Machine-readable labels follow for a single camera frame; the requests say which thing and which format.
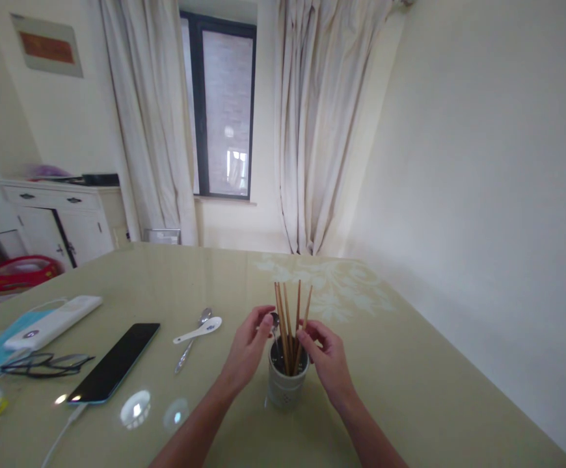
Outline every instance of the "black window frame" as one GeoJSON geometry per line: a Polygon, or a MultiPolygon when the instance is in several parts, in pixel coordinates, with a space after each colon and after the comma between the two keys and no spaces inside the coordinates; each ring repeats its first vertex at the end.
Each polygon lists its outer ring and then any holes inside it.
{"type": "Polygon", "coordinates": [[[190,56],[192,63],[192,88],[194,95],[194,119],[196,133],[196,161],[198,163],[198,194],[213,198],[250,200],[252,175],[252,121],[255,102],[255,58],[257,50],[257,26],[226,19],[213,18],[195,13],[180,11],[181,18],[188,21],[190,33],[190,56]],[[203,55],[203,31],[229,34],[252,39],[252,76],[250,83],[250,129],[249,129],[249,167],[246,195],[211,193],[209,191],[209,159],[207,149],[207,107],[205,96],[205,64],[203,55]]]}

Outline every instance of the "window sill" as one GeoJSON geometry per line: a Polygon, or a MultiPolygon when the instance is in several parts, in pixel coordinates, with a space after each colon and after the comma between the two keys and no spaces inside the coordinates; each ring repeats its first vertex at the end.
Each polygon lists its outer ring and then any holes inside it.
{"type": "Polygon", "coordinates": [[[218,198],[218,197],[194,195],[194,200],[199,203],[222,203],[224,205],[257,206],[257,203],[255,203],[254,201],[236,200],[233,198],[218,198]]]}

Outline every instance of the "cabinet door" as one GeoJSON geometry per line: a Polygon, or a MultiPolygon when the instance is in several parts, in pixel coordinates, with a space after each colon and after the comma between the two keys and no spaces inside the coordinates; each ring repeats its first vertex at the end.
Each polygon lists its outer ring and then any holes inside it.
{"type": "Polygon", "coordinates": [[[100,220],[90,211],[58,210],[68,248],[77,266],[108,252],[106,238],[100,229],[100,220]]]}
{"type": "Polygon", "coordinates": [[[53,216],[53,210],[16,207],[16,214],[23,227],[23,235],[30,254],[55,259],[64,270],[70,270],[72,265],[64,239],[53,216]]]}

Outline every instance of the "curtain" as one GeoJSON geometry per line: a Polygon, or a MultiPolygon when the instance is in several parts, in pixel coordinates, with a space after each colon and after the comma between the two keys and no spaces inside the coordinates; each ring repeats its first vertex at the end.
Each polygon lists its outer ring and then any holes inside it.
{"type": "Polygon", "coordinates": [[[277,0],[277,7],[277,201],[291,252],[317,255],[354,156],[348,143],[366,64],[392,0],[277,0]]]}
{"type": "Polygon", "coordinates": [[[192,139],[176,0],[101,0],[135,209],[197,245],[192,139]]]}

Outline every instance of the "red basket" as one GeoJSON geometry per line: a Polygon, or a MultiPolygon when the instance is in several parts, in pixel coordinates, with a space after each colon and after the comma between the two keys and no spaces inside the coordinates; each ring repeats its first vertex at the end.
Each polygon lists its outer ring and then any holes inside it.
{"type": "Polygon", "coordinates": [[[49,257],[18,257],[0,264],[0,291],[37,286],[59,274],[59,263],[49,257]]]}

